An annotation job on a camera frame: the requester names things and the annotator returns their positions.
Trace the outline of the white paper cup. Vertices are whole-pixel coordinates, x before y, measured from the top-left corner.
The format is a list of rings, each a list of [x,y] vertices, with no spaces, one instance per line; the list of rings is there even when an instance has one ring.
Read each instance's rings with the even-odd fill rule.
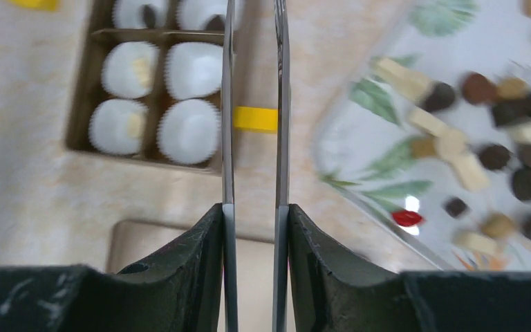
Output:
[[[126,156],[138,153],[143,135],[141,139],[130,138],[126,125],[131,113],[141,113],[146,118],[147,112],[148,108],[135,100],[110,99],[102,102],[89,121],[89,142],[106,154]]]
[[[180,1],[176,20],[181,30],[207,30],[215,17],[225,21],[228,1],[226,0],[188,0]]]
[[[195,165],[209,160],[220,143],[218,109],[202,99],[175,103],[159,122],[156,142],[159,152],[175,163]]]
[[[153,88],[159,47],[147,41],[128,41],[118,44],[106,56],[101,72],[103,89],[116,97],[138,99],[149,95]],[[132,69],[132,61],[146,57],[153,69],[151,86],[148,89],[140,86]]]
[[[204,98],[221,89],[223,47],[187,41],[167,51],[164,80],[168,94],[176,100]]]

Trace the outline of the gold box lid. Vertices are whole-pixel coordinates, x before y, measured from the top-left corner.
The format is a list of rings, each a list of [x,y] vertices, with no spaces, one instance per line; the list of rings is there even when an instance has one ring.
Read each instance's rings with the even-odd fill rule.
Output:
[[[113,226],[106,271],[118,273],[164,246],[175,250],[168,254],[169,269],[173,271],[194,247],[187,239],[178,239],[186,231],[157,221],[120,221]],[[273,258],[272,243],[236,239],[240,331],[272,330]]]

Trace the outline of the brown chocolate box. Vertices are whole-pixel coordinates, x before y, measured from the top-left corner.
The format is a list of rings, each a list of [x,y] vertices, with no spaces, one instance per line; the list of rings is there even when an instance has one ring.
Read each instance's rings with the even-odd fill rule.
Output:
[[[239,100],[249,1],[94,1],[65,145],[220,174]]]

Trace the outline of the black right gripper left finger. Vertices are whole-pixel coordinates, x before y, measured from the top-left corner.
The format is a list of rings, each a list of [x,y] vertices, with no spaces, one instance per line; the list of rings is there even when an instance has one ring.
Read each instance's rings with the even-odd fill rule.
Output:
[[[0,267],[0,331],[217,330],[221,204],[178,239],[194,247],[173,271],[167,246],[116,274],[86,265]]]

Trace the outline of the small dark diamond chocolate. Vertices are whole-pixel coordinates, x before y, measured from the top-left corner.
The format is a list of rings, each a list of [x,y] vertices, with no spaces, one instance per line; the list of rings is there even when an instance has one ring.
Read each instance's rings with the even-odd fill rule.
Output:
[[[460,218],[464,213],[466,213],[466,211],[468,211],[466,202],[458,197],[451,197],[448,199],[443,205],[443,208],[446,213],[454,219]]]

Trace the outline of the metal tweezers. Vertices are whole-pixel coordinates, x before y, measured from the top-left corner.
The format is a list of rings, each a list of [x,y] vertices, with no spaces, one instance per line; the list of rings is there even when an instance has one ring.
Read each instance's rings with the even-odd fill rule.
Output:
[[[274,245],[272,330],[288,331],[290,38],[285,1],[228,1],[221,82],[225,328],[239,330],[236,239]],[[238,130],[237,107],[278,110],[276,133]]]

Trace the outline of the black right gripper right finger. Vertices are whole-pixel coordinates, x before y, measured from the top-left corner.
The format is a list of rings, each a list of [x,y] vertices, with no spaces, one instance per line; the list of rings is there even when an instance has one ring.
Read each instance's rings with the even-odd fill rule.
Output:
[[[295,204],[288,240],[298,331],[531,331],[531,273],[394,273],[357,256]]]

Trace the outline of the yellow block left side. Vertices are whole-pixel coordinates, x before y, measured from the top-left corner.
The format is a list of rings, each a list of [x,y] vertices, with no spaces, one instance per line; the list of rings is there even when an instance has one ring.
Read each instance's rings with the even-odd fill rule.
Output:
[[[59,0],[9,0],[9,2],[15,6],[28,10],[53,12],[59,7]]]

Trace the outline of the red lips candy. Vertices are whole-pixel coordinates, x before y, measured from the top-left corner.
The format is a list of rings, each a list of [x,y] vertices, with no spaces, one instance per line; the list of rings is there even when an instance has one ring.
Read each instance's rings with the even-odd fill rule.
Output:
[[[395,223],[403,228],[410,228],[424,221],[423,216],[411,210],[395,211],[391,216]]]

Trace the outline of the floral white serving tray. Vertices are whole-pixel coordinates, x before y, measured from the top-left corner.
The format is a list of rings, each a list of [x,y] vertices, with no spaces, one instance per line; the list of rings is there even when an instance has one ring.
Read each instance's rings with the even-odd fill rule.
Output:
[[[323,182],[433,265],[531,271],[531,1],[409,4],[313,150]]]

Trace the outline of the yellow block centre table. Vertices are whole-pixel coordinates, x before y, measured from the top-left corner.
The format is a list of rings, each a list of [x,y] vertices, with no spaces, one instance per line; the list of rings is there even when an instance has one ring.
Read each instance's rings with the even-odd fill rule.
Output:
[[[233,111],[233,125],[242,131],[276,133],[278,110],[260,107],[237,107]]]

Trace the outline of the dark leaf oval chocolate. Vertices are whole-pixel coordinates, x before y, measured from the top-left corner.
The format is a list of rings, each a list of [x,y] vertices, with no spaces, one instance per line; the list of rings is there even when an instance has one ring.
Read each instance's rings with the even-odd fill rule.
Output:
[[[145,4],[142,6],[142,20],[147,29],[153,29],[156,27],[156,12],[152,5]]]

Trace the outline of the cream heart chocolate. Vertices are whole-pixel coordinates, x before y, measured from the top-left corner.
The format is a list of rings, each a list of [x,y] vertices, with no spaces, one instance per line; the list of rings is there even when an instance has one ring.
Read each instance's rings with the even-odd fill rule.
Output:
[[[141,139],[145,130],[145,117],[141,113],[131,113],[128,117],[126,131],[130,138]]]

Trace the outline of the white chocolate piece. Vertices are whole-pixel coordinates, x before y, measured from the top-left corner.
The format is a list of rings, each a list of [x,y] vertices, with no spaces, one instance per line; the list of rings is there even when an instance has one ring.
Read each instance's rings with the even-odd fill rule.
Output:
[[[146,57],[139,57],[132,61],[132,69],[140,86],[148,89],[152,81],[152,67]]]

